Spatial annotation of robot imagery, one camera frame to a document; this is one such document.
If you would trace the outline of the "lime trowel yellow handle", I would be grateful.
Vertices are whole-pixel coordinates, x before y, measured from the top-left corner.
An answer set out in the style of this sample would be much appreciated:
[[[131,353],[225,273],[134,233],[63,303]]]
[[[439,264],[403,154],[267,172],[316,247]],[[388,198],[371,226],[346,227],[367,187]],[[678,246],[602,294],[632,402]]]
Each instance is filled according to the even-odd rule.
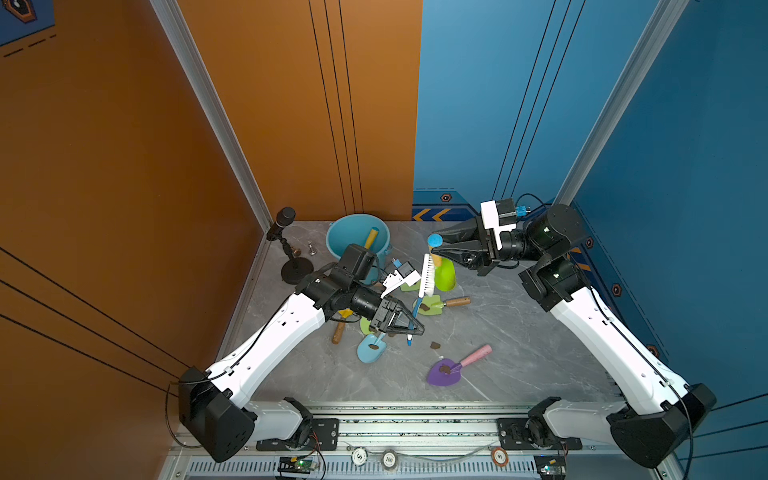
[[[449,292],[457,285],[456,271],[453,262],[441,257],[434,249],[443,245],[443,238],[437,233],[431,234],[427,239],[430,255],[435,266],[435,286],[442,292]]]

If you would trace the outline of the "green trowel wooden handle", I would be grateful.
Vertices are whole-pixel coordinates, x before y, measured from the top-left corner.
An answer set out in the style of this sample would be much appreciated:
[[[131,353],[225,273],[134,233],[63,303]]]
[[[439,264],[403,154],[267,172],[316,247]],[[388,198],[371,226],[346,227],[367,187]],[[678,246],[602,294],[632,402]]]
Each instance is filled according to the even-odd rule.
[[[425,296],[421,304],[416,308],[419,315],[436,316],[441,315],[446,308],[466,306],[471,303],[470,297],[459,297],[443,300],[439,295]]]

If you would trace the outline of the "light blue trowel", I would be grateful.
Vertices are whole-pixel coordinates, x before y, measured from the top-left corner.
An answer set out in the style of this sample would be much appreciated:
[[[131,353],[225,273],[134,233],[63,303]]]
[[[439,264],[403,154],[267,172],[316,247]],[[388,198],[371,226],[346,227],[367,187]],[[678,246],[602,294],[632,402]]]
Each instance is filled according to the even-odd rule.
[[[364,364],[372,364],[379,360],[387,349],[385,336],[385,333],[367,335],[357,347],[358,359]]]

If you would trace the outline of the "white cleaning brush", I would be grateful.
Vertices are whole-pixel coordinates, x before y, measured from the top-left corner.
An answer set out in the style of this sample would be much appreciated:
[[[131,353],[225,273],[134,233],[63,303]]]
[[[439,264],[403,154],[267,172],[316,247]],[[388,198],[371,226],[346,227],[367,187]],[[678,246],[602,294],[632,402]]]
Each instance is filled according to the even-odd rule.
[[[434,291],[434,278],[435,278],[435,264],[430,253],[426,253],[423,258],[423,265],[421,271],[420,286],[418,291],[417,300],[414,303],[412,309],[412,316],[417,317],[419,315],[420,307],[426,296],[432,295]]]

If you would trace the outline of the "purple trowel pink handle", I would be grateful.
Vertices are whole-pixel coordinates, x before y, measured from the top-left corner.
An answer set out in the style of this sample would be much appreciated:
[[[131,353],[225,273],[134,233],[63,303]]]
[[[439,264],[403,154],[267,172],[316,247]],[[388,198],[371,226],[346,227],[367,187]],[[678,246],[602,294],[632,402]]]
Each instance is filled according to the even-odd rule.
[[[465,367],[487,357],[492,351],[490,345],[484,345],[459,362],[444,358],[432,366],[427,374],[426,382],[428,385],[436,387],[455,385],[461,380],[462,370]]]

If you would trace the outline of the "green trowel yellow blue handle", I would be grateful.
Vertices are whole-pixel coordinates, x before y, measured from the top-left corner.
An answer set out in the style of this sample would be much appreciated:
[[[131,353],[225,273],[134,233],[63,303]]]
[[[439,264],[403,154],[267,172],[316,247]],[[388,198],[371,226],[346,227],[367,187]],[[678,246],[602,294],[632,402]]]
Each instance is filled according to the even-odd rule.
[[[370,250],[373,247],[378,234],[379,234],[379,229],[377,227],[372,227],[364,243],[364,247],[366,249]]]

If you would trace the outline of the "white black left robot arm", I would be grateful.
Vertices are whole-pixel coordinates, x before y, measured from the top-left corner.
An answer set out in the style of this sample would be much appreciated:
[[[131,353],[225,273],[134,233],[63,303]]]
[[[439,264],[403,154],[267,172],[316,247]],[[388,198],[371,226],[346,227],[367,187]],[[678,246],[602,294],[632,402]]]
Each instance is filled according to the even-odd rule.
[[[304,276],[274,315],[247,341],[206,369],[189,368],[178,382],[180,423],[216,462],[232,458],[250,442],[279,440],[305,446],[313,415],[298,400],[255,403],[252,397],[270,372],[307,336],[341,310],[365,318],[384,335],[420,336],[423,324],[391,293],[401,284],[424,287],[431,258],[421,269],[395,267],[378,291],[365,284],[377,256],[352,244],[342,257]]]

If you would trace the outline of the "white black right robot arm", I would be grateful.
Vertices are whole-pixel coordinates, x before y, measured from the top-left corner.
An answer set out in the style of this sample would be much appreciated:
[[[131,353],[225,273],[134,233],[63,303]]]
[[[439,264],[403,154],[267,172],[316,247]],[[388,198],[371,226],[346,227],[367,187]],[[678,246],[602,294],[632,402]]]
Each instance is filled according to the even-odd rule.
[[[587,237],[580,214],[554,204],[529,216],[511,200],[488,201],[480,215],[432,234],[432,254],[480,276],[507,261],[526,260],[519,277],[530,298],[566,326],[618,386],[614,402],[549,397],[528,413],[529,441],[540,448],[579,438],[618,447],[653,469],[695,430],[716,403],[704,384],[690,384],[666,366],[610,311],[571,259]]]

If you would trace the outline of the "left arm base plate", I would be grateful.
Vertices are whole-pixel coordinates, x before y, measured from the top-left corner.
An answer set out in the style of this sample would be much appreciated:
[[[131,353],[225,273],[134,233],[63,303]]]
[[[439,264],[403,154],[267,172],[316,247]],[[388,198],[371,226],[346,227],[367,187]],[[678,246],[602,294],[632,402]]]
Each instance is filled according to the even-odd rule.
[[[288,440],[269,439],[256,442],[256,450],[263,452],[309,451],[316,446],[322,452],[335,451],[338,446],[340,421],[338,418],[313,418],[302,425]]]

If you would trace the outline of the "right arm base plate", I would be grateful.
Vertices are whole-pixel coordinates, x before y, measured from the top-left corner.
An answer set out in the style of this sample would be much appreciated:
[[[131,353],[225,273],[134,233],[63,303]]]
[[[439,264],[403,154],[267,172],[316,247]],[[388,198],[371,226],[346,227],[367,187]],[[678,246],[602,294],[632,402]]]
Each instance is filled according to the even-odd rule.
[[[510,417],[496,420],[501,447],[506,450],[581,450],[578,438],[556,437],[549,428],[534,418]]]

